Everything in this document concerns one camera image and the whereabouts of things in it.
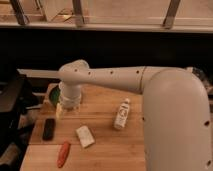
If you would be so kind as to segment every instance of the white bottle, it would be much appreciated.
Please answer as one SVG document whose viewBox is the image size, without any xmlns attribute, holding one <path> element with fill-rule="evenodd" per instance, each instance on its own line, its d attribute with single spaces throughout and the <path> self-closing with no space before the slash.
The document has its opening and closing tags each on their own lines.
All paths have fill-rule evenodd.
<svg viewBox="0 0 213 171">
<path fill-rule="evenodd" d="M 117 130 L 124 129 L 130 110 L 130 99 L 126 98 L 124 102 L 120 105 L 117 116 L 114 122 L 114 128 Z"/>
</svg>

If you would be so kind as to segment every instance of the black chair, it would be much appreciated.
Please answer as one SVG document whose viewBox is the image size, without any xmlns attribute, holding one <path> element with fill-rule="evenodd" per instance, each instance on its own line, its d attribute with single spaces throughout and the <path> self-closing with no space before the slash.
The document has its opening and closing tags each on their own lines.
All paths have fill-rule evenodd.
<svg viewBox="0 0 213 171">
<path fill-rule="evenodd" d="M 0 63 L 0 156 L 7 146 L 14 142 L 21 150 L 26 145 L 20 140 L 20 134 L 32 130 L 33 125 L 18 130 L 20 114 L 26 113 L 26 107 L 38 104 L 32 94 L 30 83 L 9 61 Z"/>
</svg>

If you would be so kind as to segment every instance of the wooden table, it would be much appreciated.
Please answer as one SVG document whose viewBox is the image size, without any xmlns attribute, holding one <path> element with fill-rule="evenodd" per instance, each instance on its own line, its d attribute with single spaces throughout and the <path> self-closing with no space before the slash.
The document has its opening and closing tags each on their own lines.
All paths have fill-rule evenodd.
<svg viewBox="0 0 213 171">
<path fill-rule="evenodd" d="M 92 85 L 84 85 L 79 109 L 66 112 L 56 121 L 54 139 L 43 141 L 46 118 L 55 117 L 55 108 L 48 100 L 50 85 L 36 121 L 30 145 L 22 163 L 22 171 L 145 171 L 141 96 Z M 117 131 L 113 122 L 121 102 L 131 100 L 126 128 Z M 83 149 L 75 130 L 87 125 L 96 143 Z M 58 152 L 64 141 L 71 145 L 68 159 L 62 169 L 56 165 Z"/>
</svg>

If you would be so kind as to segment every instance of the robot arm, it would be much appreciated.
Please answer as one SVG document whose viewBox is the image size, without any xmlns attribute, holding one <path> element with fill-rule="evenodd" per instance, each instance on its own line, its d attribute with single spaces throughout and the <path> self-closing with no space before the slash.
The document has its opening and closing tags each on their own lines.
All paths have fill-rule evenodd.
<svg viewBox="0 0 213 171">
<path fill-rule="evenodd" d="M 212 170 L 209 102 L 201 81 L 183 69 L 89 69 L 79 60 L 59 70 L 60 103 L 80 103 L 80 84 L 143 94 L 147 171 Z"/>
</svg>

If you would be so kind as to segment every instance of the carrot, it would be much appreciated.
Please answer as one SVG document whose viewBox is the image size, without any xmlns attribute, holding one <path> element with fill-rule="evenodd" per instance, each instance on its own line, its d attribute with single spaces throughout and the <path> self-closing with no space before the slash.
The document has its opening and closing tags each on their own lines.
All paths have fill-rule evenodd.
<svg viewBox="0 0 213 171">
<path fill-rule="evenodd" d="M 58 168 L 63 167 L 68 157 L 69 151 L 70 151 L 70 143 L 68 141 L 65 141 L 62 144 L 61 149 L 59 151 L 58 160 L 57 160 Z"/>
</svg>

